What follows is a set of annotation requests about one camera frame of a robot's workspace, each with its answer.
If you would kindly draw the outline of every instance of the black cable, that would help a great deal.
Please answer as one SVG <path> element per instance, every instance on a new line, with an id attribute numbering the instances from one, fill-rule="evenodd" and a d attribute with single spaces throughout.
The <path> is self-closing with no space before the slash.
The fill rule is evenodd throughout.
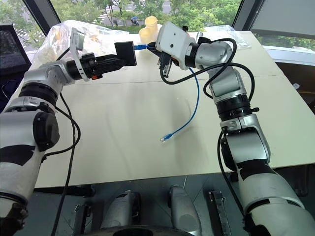
<path id="1" fill-rule="evenodd" d="M 211 69 L 214 69 L 214 68 L 218 68 L 218 67 L 222 67 L 213 77 L 211 77 L 211 78 L 206 82 L 206 84 L 205 84 L 204 87 L 203 87 L 204 93 L 205 93 L 209 98 L 212 98 L 212 96 L 211 96 L 210 94 L 208 94 L 207 91 L 206 91 L 207 86 L 208 86 L 215 78 L 217 78 L 228 66 L 235 66 L 235 67 L 239 67 L 239 68 L 245 70 L 245 71 L 248 73 L 248 75 L 250 76 L 250 79 L 251 79 L 251 91 L 250 91 L 250 95 L 249 95 L 249 101 L 251 101 L 251 99 L 252 99 L 252 97 L 253 97 L 253 94 L 254 94 L 254 91 L 255 91 L 255 80 L 254 80 L 254 76 L 253 76 L 252 72 L 251 72 L 246 66 L 244 66 L 244 65 L 242 65 L 242 64 L 232 63 L 232 62 L 231 62 L 232 59 L 233 59 L 234 56 L 235 56 L 235 53 L 236 53 L 236 42 L 235 42 L 235 40 L 233 40 L 233 39 L 232 39 L 232 40 L 230 40 L 230 39 L 219 39 L 219 40 L 216 40 L 216 41 L 230 41 L 230 42 L 233 43 L 233 52 L 232 52 L 230 58 L 228 59 L 228 61 L 227 61 L 226 63 L 221 63 L 221 64 L 218 64 L 218 65 L 213 65 L 213 66 L 206 67 L 206 68 L 204 68 L 204 69 L 202 69 L 202 70 L 199 70 L 199 71 L 195 72 L 194 74 L 191 74 L 191 75 L 189 75 L 189 76 L 186 76 L 186 77 L 184 77 L 184 78 L 182 78 L 182 79 L 180 79 L 180 80 L 176 80 L 176 81 L 168 81 L 168 80 L 166 80 L 165 76 L 163 75 L 163 70 L 160 70 L 160 76 L 161 76 L 162 80 L 163 80 L 165 83 L 169 84 L 169 85 L 175 85 L 175 84 L 178 84 L 178 83 L 181 83 L 181 82 L 183 82 L 183 81 L 185 81 L 185 80 L 190 79 L 192 76 L 201 74 L 201 73 L 203 73 L 203 72 L 205 72 L 205 71 L 208 71 L 208 70 L 211 70 Z M 229 190 L 230 190 L 230 192 L 231 192 L 231 194 L 232 194 L 232 196 L 233 196 L 233 198 L 234 198 L 234 201 L 235 201 L 237 207 L 239 208 L 239 210 L 240 210 L 242 216 L 244 217 L 243 206 L 242 206 L 240 200 L 238 199 L 238 197 L 237 197 L 237 195 L 236 195 L 236 193 L 235 193 L 235 191 L 234 191 L 234 189 L 233 189 L 231 183 L 229 182 L 229 180 L 228 180 L 228 178 L 227 178 L 227 176 L 226 176 L 226 173 L 225 173 L 225 171 L 224 171 L 224 169 L 223 169 L 222 160 L 221 160 L 221 154 L 220 154 L 220 140 L 221 140 L 221 138 L 222 138 L 222 135 L 223 135 L 223 133 L 221 132 L 220 135 L 219 135 L 219 138 L 218 138 L 218 146 L 217 146 L 218 161 L 219 161 L 220 170 L 221 170 L 221 173 L 222 173 L 222 175 L 223 175 L 223 178 L 224 178 L 224 180 L 225 180 L 225 182 L 226 182 L 226 184 L 227 184 L 227 186 L 228 186 L 228 188 L 229 188 Z"/>
<path id="2" fill-rule="evenodd" d="M 75 147 L 78 144 L 78 142 L 80 141 L 80 138 L 81 138 L 81 130 L 80 130 L 80 127 L 77 124 L 77 122 L 75 122 L 75 120 L 72 117 L 70 117 L 67 113 L 65 113 L 60 108 L 56 107 L 56 110 L 59 111 L 60 113 L 62 113 L 64 116 L 66 116 L 71 122 L 73 122 L 73 124 L 75 125 L 75 127 L 77 128 L 77 131 L 78 131 L 78 138 L 75 140 L 75 142 L 70 147 L 67 147 L 66 149 L 63 149 L 61 151 L 54 151 L 54 152 L 50 152 L 48 154 L 45 154 L 44 158 L 47 156 L 57 155 L 57 154 L 61 154 L 61 153 L 64 153 L 66 151 L 69 151 L 70 149 L 72 149 L 73 147 Z"/>
<path id="3" fill-rule="evenodd" d="M 61 93 L 60 93 L 60 98 L 62 99 L 66 109 L 68 110 L 69 115 L 67 115 L 64 111 L 62 111 L 58 107 L 56 107 L 56 110 L 59 111 L 60 113 L 62 113 L 63 115 L 65 115 L 67 118 L 69 118 L 71 120 L 72 132 L 73 132 L 73 143 L 72 143 L 72 151 L 71 151 L 71 156 L 70 156 L 70 161 L 69 161 L 67 179 L 65 181 L 64 188 L 63 188 L 63 193 L 62 193 L 61 198 L 60 198 L 60 202 L 59 202 L 59 206 L 58 206 L 58 210 L 57 210 L 54 226 L 53 226 L 53 229 L 52 229 L 52 232 L 51 232 L 51 236 L 54 236 L 56 231 L 57 231 L 57 226 L 58 226 L 58 222 L 59 222 L 59 219 L 60 219 L 61 210 L 62 210 L 62 207 L 63 207 L 63 202 L 64 202 L 65 195 L 67 193 L 69 182 L 70 182 L 70 176 L 71 176 L 72 162 L 73 162 L 75 146 L 79 142 L 80 136 L 81 136 L 80 128 L 79 128 L 78 124 L 74 121 L 74 119 L 72 118 L 70 108 L 68 107 L 68 105 L 65 102 L 65 100 L 63 98 L 63 95 Z M 76 126 L 77 129 L 78 129 L 78 139 L 77 140 L 75 140 L 75 128 L 74 128 L 74 126 Z"/>
<path id="4" fill-rule="evenodd" d="M 69 51 L 70 48 L 67 48 L 59 57 L 57 60 L 60 60 L 68 51 Z M 63 193 L 61 195 L 61 198 L 60 198 L 60 202 L 59 202 L 59 206 L 58 206 L 58 210 L 57 210 L 57 213 L 56 213 L 56 218 L 55 218 L 55 222 L 54 222 L 54 226 L 53 226 L 53 229 L 51 231 L 51 236 L 54 236 L 56 234 L 56 231 L 57 231 L 57 226 L 58 226 L 58 222 L 59 222 L 59 219 L 60 219 L 60 215 L 61 215 L 61 210 L 62 210 L 62 207 L 63 207 L 63 202 L 64 202 L 64 199 L 65 199 L 65 195 L 67 193 L 67 190 L 68 190 L 68 186 L 69 186 L 69 182 L 70 182 L 70 176 L 71 176 L 71 170 L 72 170 L 72 163 L 73 163 L 73 157 L 74 157 L 74 151 L 75 151 L 75 146 L 78 144 L 79 140 L 80 140 L 80 137 L 81 137 L 81 130 L 80 130 L 80 127 L 79 125 L 75 122 L 75 120 L 72 118 L 72 114 L 71 114 L 71 110 L 68 106 L 68 104 L 66 103 L 64 97 L 63 97 L 63 94 L 60 93 L 60 98 L 61 100 L 63 101 L 69 115 L 67 115 L 64 111 L 62 111 L 60 108 L 56 107 L 56 110 L 59 111 L 60 113 L 62 113 L 64 116 L 66 116 L 70 121 L 71 121 L 71 125 L 72 125 L 72 134 L 73 134 L 73 141 L 72 141 L 72 145 L 64 150 L 61 150 L 61 151 L 55 151 L 55 152 L 51 152 L 47 155 L 45 155 L 44 157 L 46 158 L 47 156 L 50 156 L 50 155 L 55 155 L 55 154 L 60 154 L 60 153 L 63 153 L 63 152 L 66 152 L 70 149 L 71 150 L 71 156 L 70 156 L 70 161 L 69 161 L 69 167 L 68 167 L 68 173 L 67 173 L 67 179 L 65 181 L 65 184 L 64 184 L 64 188 L 63 188 Z M 78 130 L 78 138 L 77 140 L 75 139 L 75 127 L 77 128 Z"/>
<path id="5" fill-rule="evenodd" d="M 10 82 L 16 82 L 16 80 L 9 80 L 9 81 L 7 81 L 7 82 L 5 82 L 2 86 L 1 86 L 1 91 L 2 91 L 2 93 L 3 93 L 3 95 L 5 96 L 5 98 L 9 101 L 10 100 L 10 98 L 6 95 L 6 93 L 4 92 L 4 88 L 5 88 L 5 86 L 7 86 L 7 84 L 9 84 Z"/>
<path id="6" fill-rule="evenodd" d="M 235 54 L 236 54 L 236 49 L 237 49 L 237 45 L 236 45 L 236 42 L 234 39 L 232 38 L 223 38 L 223 39 L 218 39 L 218 40 L 215 40 L 215 41 L 212 41 L 213 42 L 218 42 L 218 41 L 227 41 L 227 42 L 232 42 L 233 44 L 233 51 L 232 51 L 232 54 L 231 56 L 229 57 L 229 59 L 227 60 L 227 62 L 224 64 L 224 66 L 214 75 L 212 76 L 209 80 L 213 81 L 215 78 L 217 78 L 228 66 L 230 66 Z M 207 89 L 207 85 L 205 85 L 203 87 L 203 93 L 208 96 L 209 98 L 213 99 L 212 96 L 206 91 Z"/>
<path id="7" fill-rule="evenodd" d="M 242 65 L 242 64 L 231 62 L 229 65 L 230 65 L 230 66 L 239 67 L 239 68 L 245 70 L 245 71 L 248 73 L 248 75 L 250 76 L 251 84 L 252 84 L 252 85 L 251 85 L 251 92 L 250 92 L 250 95 L 249 95 L 249 98 L 248 98 L 249 101 L 250 101 L 250 100 L 252 99 L 252 96 L 253 96 L 254 91 L 255 91 L 255 79 L 254 79 L 254 75 L 252 74 L 251 70 L 249 70 L 246 66 L 244 66 L 244 65 Z M 211 69 L 215 69 L 215 68 L 222 67 L 222 66 L 224 66 L 224 63 L 217 64 L 217 65 L 213 65 L 213 66 L 207 67 L 206 69 L 211 70 Z M 165 83 L 167 83 L 168 85 L 175 85 L 175 84 L 178 84 L 178 83 L 180 83 L 179 81 L 182 80 L 182 79 L 180 79 L 180 80 L 177 80 L 177 81 L 168 81 L 168 80 L 165 79 L 162 70 L 160 70 L 160 75 L 161 75 L 162 80 L 163 80 Z M 215 77 L 210 78 L 210 79 L 206 82 L 204 88 L 206 88 L 214 79 L 215 79 Z"/>
<path id="8" fill-rule="evenodd" d="M 67 48 L 67 49 L 57 58 L 56 61 L 58 61 L 58 60 L 60 60 L 61 58 L 63 58 L 64 55 L 66 55 L 66 53 L 69 52 L 69 51 L 70 51 L 70 48 Z"/>
<path id="9" fill-rule="evenodd" d="M 234 58 L 234 55 L 235 55 L 235 53 L 236 53 L 236 47 L 237 47 L 235 40 L 232 39 L 232 38 L 218 39 L 218 40 L 212 41 L 212 43 L 213 43 L 213 42 L 218 42 L 218 41 L 228 41 L 228 42 L 232 42 L 232 43 L 233 43 L 233 51 L 232 51 L 232 54 L 231 54 L 230 58 L 228 59 L 228 61 L 227 61 L 226 63 L 218 64 L 218 65 L 220 65 L 220 66 L 215 65 L 215 67 L 214 67 L 214 66 L 206 67 L 206 68 L 204 68 L 204 69 L 202 69 L 202 70 L 199 70 L 199 71 L 197 71 L 197 72 L 195 72 L 195 73 L 193 73 L 193 74 L 190 74 L 190 75 L 188 75 L 188 76 L 186 76 L 186 77 L 184 77 L 184 78 L 182 78 L 182 79 L 176 80 L 176 81 L 168 81 L 168 80 L 166 80 L 166 79 L 165 79 L 165 76 L 163 75 L 163 69 L 161 69 L 161 70 L 160 70 L 160 76 L 161 76 L 162 80 L 163 80 L 165 83 L 167 83 L 168 85 L 175 85 L 175 84 L 179 84 L 179 83 L 181 83 L 181 82 L 183 82 L 183 81 L 186 81 L 186 80 L 188 80 L 188 79 L 190 79 L 190 78 L 192 78 L 192 77 L 194 77 L 194 76 L 197 76 L 197 75 L 199 75 L 199 74 L 201 74 L 201 73 L 203 73 L 203 72 L 206 72 L 206 71 L 208 71 L 208 70 L 211 70 L 211 69 L 214 69 L 214 68 L 223 66 L 223 68 L 221 68 L 220 71 L 218 71 L 218 72 L 213 76 L 214 79 L 215 79 L 218 75 L 220 75 L 220 74 L 222 73 L 222 71 L 224 71 L 224 70 L 229 66 L 229 64 L 231 63 L 231 61 L 232 61 L 233 58 Z"/>
<path id="10" fill-rule="evenodd" d="M 218 161 L 219 161 L 220 170 L 221 170 L 223 178 L 224 178 L 224 180 L 225 180 L 225 182 L 226 182 L 226 184 L 227 184 L 227 186 L 228 186 L 228 188 L 229 188 L 229 190 L 230 190 L 230 192 L 231 192 L 231 194 L 232 194 L 232 196 L 234 198 L 234 201 L 236 202 L 236 205 L 237 205 L 238 209 L 240 210 L 242 216 L 244 217 L 243 206 L 242 206 L 240 200 L 238 199 L 238 197 L 237 197 L 237 195 L 236 195 L 236 193 L 235 193 L 235 191 L 234 191 L 234 189 L 233 189 L 230 181 L 228 180 L 228 178 L 226 176 L 226 173 L 225 173 L 225 171 L 223 169 L 221 155 L 220 155 L 220 140 L 222 138 L 222 135 L 223 135 L 223 133 L 221 132 L 220 135 L 219 135 L 218 146 L 217 146 L 217 153 L 218 153 Z"/>

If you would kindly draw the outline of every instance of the tree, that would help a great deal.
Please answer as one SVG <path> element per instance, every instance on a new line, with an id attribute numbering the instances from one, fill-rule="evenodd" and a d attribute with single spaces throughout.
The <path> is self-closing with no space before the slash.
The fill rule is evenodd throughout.
<path id="1" fill-rule="evenodd" d="M 260 35 L 254 33 L 255 37 L 262 45 L 276 46 L 284 48 L 303 47 L 315 51 L 315 40 L 307 38 L 296 38 L 279 35 Z"/>
<path id="2" fill-rule="evenodd" d="M 39 48 L 45 36 L 29 14 L 28 9 L 19 0 L 0 0 L 0 22 L 13 23 L 15 31 L 24 45 Z"/>
<path id="3" fill-rule="evenodd" d="M 107 16 L 108 20 L 110 21 L 110 24 L 113 26 L 113 18 L 112 18 L 113 3 L 112 3 L 112 1 L 111 0 L 94 0 L 94 2 L 95 2 L 96 6 L 98 6 L 100 9 L 103 9 L 105 15 Z"/>
<path id="4" fill-rule="evenodd" d="M 172 16 L 163 12 L 157 14 L 156 18 L 158 20 L 157 23 L 161 25 L 163 25 L 165 22 L 172 21 Z"/>
<path id="5" fill-rule="evenodd" d="M 203 27 L 231 25 L 240 0 L 171 0 L 172 21 L 190 31 Z"/>
<path id="6" fill-rule="evenodd" d="M 123 10 L 125 9 L 128 0 L 111 0 L 113 6 L 117 6 L 119 8 L 120 17 L 123 18 Z"/>
<path id="7" fill-rule="evenodd" d="M 51 0 L 61 21 L 77 20 L 92 23 L 102 10 L 93 0 L 71 2 L 70 0 Z"/>
<path id="8" fill-rule="evenodd" d="M 163 12 L 164 0 L 135 0 L 135 12 L 140 13 L 140 16 L 147 18 L 148 16 L 159 16 Z"/>

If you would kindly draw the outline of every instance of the yellow cup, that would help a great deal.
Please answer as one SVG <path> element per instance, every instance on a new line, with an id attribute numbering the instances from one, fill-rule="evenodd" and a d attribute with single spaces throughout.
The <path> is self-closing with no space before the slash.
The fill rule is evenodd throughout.
<path id="1" fill-rule="evenodd" d="M 148 28 L 141 29 L 139 31 L 139 36 L 142 43 L 151 43 L 151 31 Z"/>
<path id="2" fill-rule="evenodd" d="M 151 34 L 154 34 L 158 31 L 158 20 L 155 16 L 149 16 L 145 19 L 144 24 L 146 28 L 150 29 Z"/>

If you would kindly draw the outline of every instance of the plastic bag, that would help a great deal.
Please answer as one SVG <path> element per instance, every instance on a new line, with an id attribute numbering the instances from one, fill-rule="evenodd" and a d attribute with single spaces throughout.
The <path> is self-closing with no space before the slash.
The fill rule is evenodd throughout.
<path id="1" fill-rule="evenodd" d="M 85 22 L 68 20 L 53 26 L 43 45 L 34 56 L 30 69 L 37 69 L 42 64 L 55 61 L 70 46 L 72 27 L 85 34 L 83 51 L 81 54 L 93 52 L 96 57 L 116 52 L 114 43 L 121 40 L 122 35 L 129 34 L 127 31 L 112 30 L 102 26 Z M 72 59 L 68 52 L 64 60 Z"/>
<path id="2" fill-rule="evenodd" d="M 236 41 L 237 49 L 250 48 L 251 45 L 229 25 L 204 27 L 206 32 L 203 32 L 211 40 L 220 38 L 233 38 Z"/>

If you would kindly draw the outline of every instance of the black bracket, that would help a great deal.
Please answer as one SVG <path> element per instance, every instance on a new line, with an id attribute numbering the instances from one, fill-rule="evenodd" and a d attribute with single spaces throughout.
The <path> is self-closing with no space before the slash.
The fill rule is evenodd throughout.
<path id="1" fill-rule="evenodd" d="M 90 217 L 91 215 L 91 205 L 88 203 L 84 205 L 77 205 L 74 211 L 76 212 L 76 214 L 72 235 L 76 236 L 84 234 L 87 217 Z"/>
<path id="2" fill-rule="evenodd" d="M 52 194 L 62 194 L 63 187 L 51 187 L 51 188 L 35 188 L 34 192 L 37 193 L 52 193 Z M 67 195 L 71 196 L 81 196 L 81 197 L 92 197 L 95 194 L 94 189 L 91 185 L 82 185 L 82 187 L 69 186 L 66 192 Z"/>
<path id="3" fill-rule="evenodd" d="M 224 200 L 221 191 L 208 192 L 206 201 L 214 236 L 232 236 L 225 213 Z"/>

